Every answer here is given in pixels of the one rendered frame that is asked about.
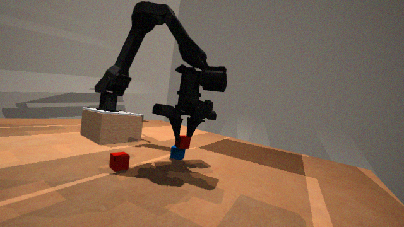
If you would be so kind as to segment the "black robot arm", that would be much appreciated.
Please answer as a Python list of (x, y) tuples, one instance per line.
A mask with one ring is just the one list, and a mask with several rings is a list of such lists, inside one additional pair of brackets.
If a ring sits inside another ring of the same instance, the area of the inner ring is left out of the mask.
[[(101, 93), (100, 105), (97, 110), (119, 112), (116, 110), (117, 96), (123, 96), (129, 88), (131, 77), (129, 68), (138, 52), (138, 49), (147, 33), (156, 25), (168, 26), (177, 40), (182, 60), (192, 67), (181, 64), (175, 70), (181, 74), (180, 87), (224, 92), (227, 87), (227, 68), (225, 66), (209, 66), (207, 56), (203, 50), (189, 37), (173, 10), (166, 4), (157, 4), (149, 1), (138, 2), (131, 17), (132, 27), (120, 51), (116, 63), (110, 67), (101, 80), (95, 85), (95, 92)], [(197, 71), (200, 68), (202, 71)], [(107, 92), (111, 91), (111, 92)], [(194, 98), (185, 93), (181, 100), (179, 110), (186, 111), (192, 118), (206, 118), (207, 113), (213, 110), (211, 100), (201, 101), (199, 95)]]

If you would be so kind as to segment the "blue cube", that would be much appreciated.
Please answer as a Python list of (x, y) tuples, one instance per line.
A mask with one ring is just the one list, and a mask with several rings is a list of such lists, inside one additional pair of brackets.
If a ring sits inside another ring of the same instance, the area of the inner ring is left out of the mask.
[(185, 150), (186, 149), (179, 149), (177, 147), (172, 146), (171, 151), (170, 151), (170, 158), (175, 159), (175, 160), (182, 160), (185, 155)]

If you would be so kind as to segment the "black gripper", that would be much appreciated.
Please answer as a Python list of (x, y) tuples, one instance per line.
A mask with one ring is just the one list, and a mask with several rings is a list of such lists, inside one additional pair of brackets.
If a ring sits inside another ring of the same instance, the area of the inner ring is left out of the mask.
[[(179, 91), (177, 91), (177, 94), (179, 95), (179, 99), (178, 99), (178, 104), (175, 105), (175, 108), (174, 108), (174, 106), (162, 105), (162, 104), (156, 103), (156, 104), (154, 104), (153, 109), (152, 109), (153, 114), (161, 115), (161, 116), (165, 116), (166, 118), (169, 118), (173, 132), (174, 132), (175, 140), (177, 142), (179, 141), (181, 123), (183, 121), (183, 119), (181, 118), (181, 115), (189, 115), (186, 111), (179, 110), (181, 100), (182, 100), (183, 96), (185, 95), (185, 93), (189, 93), (189, 97), (194, 98), (195, 94), (198, 94), (199, 97), (201, 97), (201, 93), (199, 93), (199, 90), (197, 90), (197, 89), (180, 87)], [(208, 120), (216, 120), (216, 117), (217, 117), (217, 115), (216, 115), (215, 111), (212, 111), (211, 113), (207, 113), (207, 115), (206, 115), (206, 118)], [(192, 117), (188, 117), (187, 118), (186, 136), (191, 138), (194, 131), (196, 130), (197, 126), (204, 121), (205, 120), (203, 120), (203, 118), (194, 119)]]

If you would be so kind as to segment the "red cube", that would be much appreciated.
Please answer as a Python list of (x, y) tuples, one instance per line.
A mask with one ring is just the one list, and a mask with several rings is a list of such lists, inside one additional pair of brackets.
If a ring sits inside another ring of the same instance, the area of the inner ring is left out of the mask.
[(110, 167), (114, 172), (129, 169), (130, 155), (125, 152), (110, 154)]
[(189, 149), (191, 138), (188, 136), (180, 135), (179, 141), (175, 141), (175, 147), (179, 149)]

